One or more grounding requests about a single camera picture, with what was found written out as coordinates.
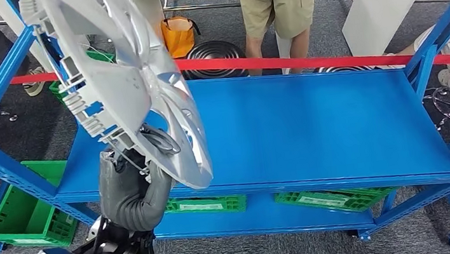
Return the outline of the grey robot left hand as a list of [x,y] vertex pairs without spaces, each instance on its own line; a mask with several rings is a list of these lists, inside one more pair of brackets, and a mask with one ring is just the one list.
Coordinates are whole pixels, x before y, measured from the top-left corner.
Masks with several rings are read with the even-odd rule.
[[99,193],[102,215],[114,223],[153,219],[165,212],[173,179],[158,165],[124,142],[125,131],[102,138]]

